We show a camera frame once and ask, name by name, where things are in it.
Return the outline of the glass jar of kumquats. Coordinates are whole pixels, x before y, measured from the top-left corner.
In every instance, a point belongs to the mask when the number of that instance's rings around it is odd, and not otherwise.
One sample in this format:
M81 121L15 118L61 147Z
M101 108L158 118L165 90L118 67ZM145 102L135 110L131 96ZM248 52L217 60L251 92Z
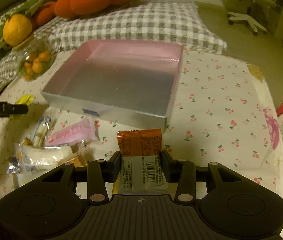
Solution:
M35 38L20 50L18 60L22 78L33 81L52 66L55 52L47 37Z

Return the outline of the cherry print tablecloth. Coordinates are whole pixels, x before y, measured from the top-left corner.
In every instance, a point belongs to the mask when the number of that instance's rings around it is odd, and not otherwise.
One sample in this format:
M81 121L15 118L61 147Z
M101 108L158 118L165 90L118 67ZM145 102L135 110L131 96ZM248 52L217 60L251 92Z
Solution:
M35 99L28 114L0 119L0 199L33 178L20 180L6 173L14 144L28 137L48 109L40 94L50 78L71 56L59 53L52 68L34 82L16 79L1 100L16 102L22 95ZM246 63L230 57L186 51L173 112L163 134L163 149L175 159L197 166L218 162L283 197L283 146L271 135L276 111L265 82L250 74ZM85 239L216 239L193 224L188 208L118 200L94 213L81 232Z

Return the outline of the brown cracker packet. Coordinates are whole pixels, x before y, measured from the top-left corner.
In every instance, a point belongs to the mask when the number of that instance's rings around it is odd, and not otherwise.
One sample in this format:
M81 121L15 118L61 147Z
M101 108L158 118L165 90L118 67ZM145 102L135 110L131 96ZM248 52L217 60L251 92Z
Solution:
M68 157L63 158L58 162L58 166L62 164L74 164L75 167L85 167L87 166L87 162L84 159L84 157L78 153L73 153L69 155Z

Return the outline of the green patterned pillow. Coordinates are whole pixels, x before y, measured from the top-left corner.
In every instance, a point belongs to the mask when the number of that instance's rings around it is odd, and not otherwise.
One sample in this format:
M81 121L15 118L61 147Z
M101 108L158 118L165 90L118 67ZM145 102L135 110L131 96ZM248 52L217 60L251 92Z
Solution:
M31 17L43 5L44 0L27 0L0 16L0 49L15 47L33 32Z

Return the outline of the large orange citrus fruit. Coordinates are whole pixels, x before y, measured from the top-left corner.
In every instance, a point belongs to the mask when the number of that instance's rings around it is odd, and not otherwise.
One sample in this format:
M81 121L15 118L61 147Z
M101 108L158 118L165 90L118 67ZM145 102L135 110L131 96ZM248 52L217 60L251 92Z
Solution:
M32 22L23 14L14 14L6 20L3 39L10 46L17 46L32 33Z

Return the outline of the silver pink cardboard box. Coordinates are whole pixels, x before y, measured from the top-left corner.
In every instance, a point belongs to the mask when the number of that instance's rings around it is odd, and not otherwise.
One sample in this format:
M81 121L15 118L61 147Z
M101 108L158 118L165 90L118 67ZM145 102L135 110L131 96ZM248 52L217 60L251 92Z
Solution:
M183 47L169 42L95 40L82 44L41 90L53 107L140 129L165 129Z

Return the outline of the pink wafer snack packet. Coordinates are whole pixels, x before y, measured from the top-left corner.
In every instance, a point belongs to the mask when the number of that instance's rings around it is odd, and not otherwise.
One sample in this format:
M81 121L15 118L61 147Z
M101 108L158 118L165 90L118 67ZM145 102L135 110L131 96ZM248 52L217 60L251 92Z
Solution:
M84 118L73 125L50 134L45 141L45 146L73 145L82 140L96 141L97 139L94 121Z

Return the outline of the white coconut roll packet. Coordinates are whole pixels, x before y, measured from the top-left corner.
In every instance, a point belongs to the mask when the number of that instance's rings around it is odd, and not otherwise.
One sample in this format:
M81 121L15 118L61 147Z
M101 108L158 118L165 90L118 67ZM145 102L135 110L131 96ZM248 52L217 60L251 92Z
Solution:
M16 143L14 146L20 172L48 171L68 161L81 159L66 146L34 147Z

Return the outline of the grey checkered blanket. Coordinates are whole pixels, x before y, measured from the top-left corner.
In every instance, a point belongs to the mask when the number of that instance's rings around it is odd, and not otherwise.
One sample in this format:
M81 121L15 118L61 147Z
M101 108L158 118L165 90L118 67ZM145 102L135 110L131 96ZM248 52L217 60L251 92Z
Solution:
M154 40L174 42L185 49L221 55L226 41L202 22L194 3L148 3L86 18L55 17L38 28L35 38L46 40L54 53L75 50L90 40Z

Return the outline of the orange foil snack packet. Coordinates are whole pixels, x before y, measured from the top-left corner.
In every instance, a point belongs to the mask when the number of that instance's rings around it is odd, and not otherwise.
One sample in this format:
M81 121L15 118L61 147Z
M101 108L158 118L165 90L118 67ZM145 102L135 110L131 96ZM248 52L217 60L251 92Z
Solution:
M167 194L160 153L162 131L144 129L119 131L117 140L121 154L118 194Z

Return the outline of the yellow candy wrapper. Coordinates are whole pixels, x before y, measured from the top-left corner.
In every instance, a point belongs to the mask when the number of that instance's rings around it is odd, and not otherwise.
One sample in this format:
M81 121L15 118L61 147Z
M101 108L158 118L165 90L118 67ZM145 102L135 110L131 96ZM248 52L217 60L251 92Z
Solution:
M25 94L23 96L21 96L17 101L16 101L16 105L31 105L31 103L33 102L33 100L35 99L35 97L33 95L30 94Z

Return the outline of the small red plush cushion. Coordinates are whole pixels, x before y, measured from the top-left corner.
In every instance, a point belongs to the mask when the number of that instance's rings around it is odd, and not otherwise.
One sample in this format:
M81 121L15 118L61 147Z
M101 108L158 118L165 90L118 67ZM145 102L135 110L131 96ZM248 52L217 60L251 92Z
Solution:
M41 27L56 17L55 5L55 1L47 2L34 13L32 21L36 27Z

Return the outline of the blue white biscuit packet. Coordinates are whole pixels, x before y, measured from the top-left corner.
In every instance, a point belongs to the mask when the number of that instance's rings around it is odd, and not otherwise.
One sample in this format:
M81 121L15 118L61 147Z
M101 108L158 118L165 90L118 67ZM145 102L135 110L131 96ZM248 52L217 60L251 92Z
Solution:
M37 122L35 129L33 130L33 134L31 137L32 145L34 147L41 147L45 136L49 131L51 123L50 116L42 116L40 117L39 121Z

